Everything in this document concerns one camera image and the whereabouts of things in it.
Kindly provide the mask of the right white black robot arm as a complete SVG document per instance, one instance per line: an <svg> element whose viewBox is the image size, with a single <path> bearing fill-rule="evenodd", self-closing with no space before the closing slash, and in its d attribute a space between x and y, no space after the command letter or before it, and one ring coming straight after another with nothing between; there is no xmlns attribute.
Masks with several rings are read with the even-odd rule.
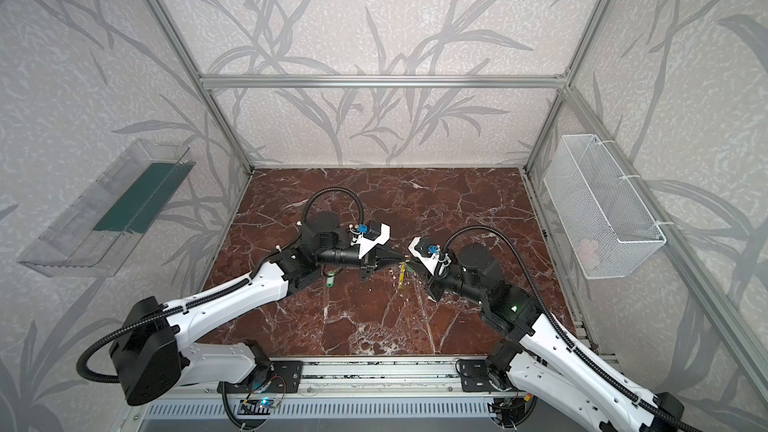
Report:
<svg viewBox="0 0 768 432"><path fill-rule="evenodd" d="M495 387L530 393L590 431L692 430L681 401L609 366L555 318L534 284L523 289L506 281L485 245L454 251L416 237L409 251L434 300L455 293L479 306L481 320L502 335L486 359Z"/></svg>

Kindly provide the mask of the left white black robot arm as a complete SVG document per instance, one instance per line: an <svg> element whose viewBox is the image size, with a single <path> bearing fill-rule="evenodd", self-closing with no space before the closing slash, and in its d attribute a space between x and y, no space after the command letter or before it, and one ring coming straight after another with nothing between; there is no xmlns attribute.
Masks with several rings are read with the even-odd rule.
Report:
<svg viewBox="0 0 768 432"><path fill-rule="evenodd" d="M137 302L120 328L81 353L76 373L89 382L119 384L131 406L152 402L178 386L237 384L267 374L271 362L257 344L205 345L200 338L312 285L327 266L356 269L361 280L367 280L407 259L388 247L390 226L366 220L362 201L348 188L338 191L355 203L355 224L344 227L329 211L312 215L314 202L332 191L327 187L313 194L296 236L265 255L251 271L167 303L155 297Z"/></svg>

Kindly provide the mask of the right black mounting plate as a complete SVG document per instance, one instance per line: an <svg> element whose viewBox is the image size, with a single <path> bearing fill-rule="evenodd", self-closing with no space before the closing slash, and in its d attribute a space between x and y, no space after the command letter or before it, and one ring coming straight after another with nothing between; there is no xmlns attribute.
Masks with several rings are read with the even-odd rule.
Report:
<svg viewBox="0 0 768 432"><path fill-rule="evenodd" d="M498 388L491 381L484 359L458 359L455 363L455 371L461 381L463 392L506 392L506 389Z"/></svg>

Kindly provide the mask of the black mounting plate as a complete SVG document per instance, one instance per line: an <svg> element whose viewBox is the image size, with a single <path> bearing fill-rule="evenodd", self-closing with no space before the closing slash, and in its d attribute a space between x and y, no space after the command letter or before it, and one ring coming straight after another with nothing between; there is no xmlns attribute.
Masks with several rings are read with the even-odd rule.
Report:
<svg viewBox="0 0 768 432"><path fill-rule="evenodd" d="M506 392L506 389L498 388L491 381L484 359L458 359L455 363L455 371L461 381L463 392Z"/></svg>
<svg viewBox="0 0 768 432"><path fill-rule="evenodd" d="M269 365L257 364L241 382L220 382L217 391L227 394L294 394L298 392L304 363L299 360L273 361Z"/></svg>

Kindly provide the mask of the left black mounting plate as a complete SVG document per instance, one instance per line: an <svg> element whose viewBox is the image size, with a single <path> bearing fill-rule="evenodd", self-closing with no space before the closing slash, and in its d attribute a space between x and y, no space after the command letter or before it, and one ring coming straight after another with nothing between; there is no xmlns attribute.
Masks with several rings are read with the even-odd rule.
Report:
<svg viewBox="0 0 768 432"><path fill-rule="evenodd" d="M241 382L220 382L217 391L227 394L294 394L298 392L304 363L299 360L273 361L269 365L257 364Z"/></svg>

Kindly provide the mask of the pink object in basket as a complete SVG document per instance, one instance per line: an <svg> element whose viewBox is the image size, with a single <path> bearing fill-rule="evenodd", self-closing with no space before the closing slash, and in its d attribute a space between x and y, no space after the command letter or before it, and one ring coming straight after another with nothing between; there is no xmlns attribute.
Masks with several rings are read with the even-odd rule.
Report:
<svg viewBox="0 0 768 432"><path fill-rule="evenodd" d="M601 265L600 244L596 240L581 239L576 254L585 271L593 271Z"/></svg>

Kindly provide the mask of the green led circuit board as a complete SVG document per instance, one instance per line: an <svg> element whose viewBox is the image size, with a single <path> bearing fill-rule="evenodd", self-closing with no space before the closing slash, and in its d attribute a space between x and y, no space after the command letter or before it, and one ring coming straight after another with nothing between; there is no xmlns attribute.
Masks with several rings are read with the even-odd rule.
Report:
<svg viewBox="0 0 768 432"><path fill-rule="evenodd" d="M281 405L278 398L250 398L240 402L238 414L244 416L266 416Z"/></svg>

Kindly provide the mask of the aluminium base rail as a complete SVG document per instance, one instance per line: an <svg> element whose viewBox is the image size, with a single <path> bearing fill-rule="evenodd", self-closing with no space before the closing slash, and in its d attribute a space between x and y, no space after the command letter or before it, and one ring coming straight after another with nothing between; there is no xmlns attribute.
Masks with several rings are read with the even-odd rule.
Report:
<svg viewBox="0 0 768 432"><path fill-rule="evenodd" d="M287 395L290 397L352 397L352 396L458 396L460 394L515 396L519 391L511 385L497 386L506 392L463 392L455 371L458 359L482 360L479 356L329 356L279 357L273 361L299 360L304 363L298 392L294 394L228 394L232 397L251 394L253 397ZM165 394L213 394L221 378L184 378L180 385Z"/></svg>

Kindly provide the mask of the aluminium frame crossbar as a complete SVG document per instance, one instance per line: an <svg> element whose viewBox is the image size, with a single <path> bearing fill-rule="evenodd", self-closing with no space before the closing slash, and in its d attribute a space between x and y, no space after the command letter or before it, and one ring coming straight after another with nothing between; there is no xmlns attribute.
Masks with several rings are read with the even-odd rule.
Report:
<svg viewBox="0 0 768 432"><path fill-rule="evenodd" d="M559 89L560 75L203 75L207 89L248 88L515 88Z"/></svg>

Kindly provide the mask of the clear plastic wall tray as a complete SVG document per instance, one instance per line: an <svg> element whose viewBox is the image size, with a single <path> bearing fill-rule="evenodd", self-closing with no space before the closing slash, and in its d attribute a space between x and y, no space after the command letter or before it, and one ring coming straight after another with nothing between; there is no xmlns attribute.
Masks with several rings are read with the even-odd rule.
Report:
<svg viewBox="0 0 768 432"><path fill-rule="evenodd" d="M18 262L51 278L114 276L195 165L188 146L135 140Z"/></svg>

